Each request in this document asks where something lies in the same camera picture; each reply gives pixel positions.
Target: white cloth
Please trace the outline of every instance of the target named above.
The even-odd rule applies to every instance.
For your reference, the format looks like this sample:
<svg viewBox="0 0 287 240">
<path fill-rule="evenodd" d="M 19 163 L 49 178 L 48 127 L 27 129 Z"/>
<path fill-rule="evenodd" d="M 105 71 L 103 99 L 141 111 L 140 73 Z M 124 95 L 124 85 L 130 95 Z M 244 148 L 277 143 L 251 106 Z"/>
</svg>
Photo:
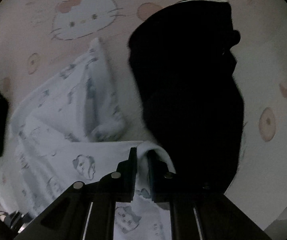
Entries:
<svg viewBox="0 0 287 240">
<path fill-rule="evenodd" d="M 15 156 L 18 205 L 38 216 L 75 181 L 99 181 L 128 159 L 137 147 L 134 200 L 117 203 L 115 239 L 171 239 L 169 211 L 151 201 L 146 153 L 154 149 L 175 172 L 161 147 L 142 141 L 116 140 L 125 127 L 98 39 L 69 67 L 33 91 L 15 111 L 11 133 Z"/>
</svg>

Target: silver bolt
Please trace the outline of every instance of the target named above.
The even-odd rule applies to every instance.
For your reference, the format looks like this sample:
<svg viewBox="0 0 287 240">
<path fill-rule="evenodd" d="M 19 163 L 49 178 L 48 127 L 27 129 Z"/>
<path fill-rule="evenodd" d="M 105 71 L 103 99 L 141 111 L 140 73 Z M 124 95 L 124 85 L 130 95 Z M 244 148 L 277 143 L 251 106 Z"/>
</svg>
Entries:
<svg viewBox="0 0 287 240">
<path fill-rule="evenodd" d="M 111 177 L 113 179 L 119 179 L 122 176 L 122 174 L 120 172 L 113 172 L 111 173 Z"/>
<path fill-rule="evenodd" d="M 166 179 L 172 179 L 173 175 L 172 175 L 172 173 L 170 171 L 168 171 L 168 172 L 165 173 L 164 177 Z"/>
<path fill-rule="evenodd" d="M 81 189 L 83 187 L 83 183 L 81 181 L 77 181 L 74 183 L 74 189 Z"/>
</svg>

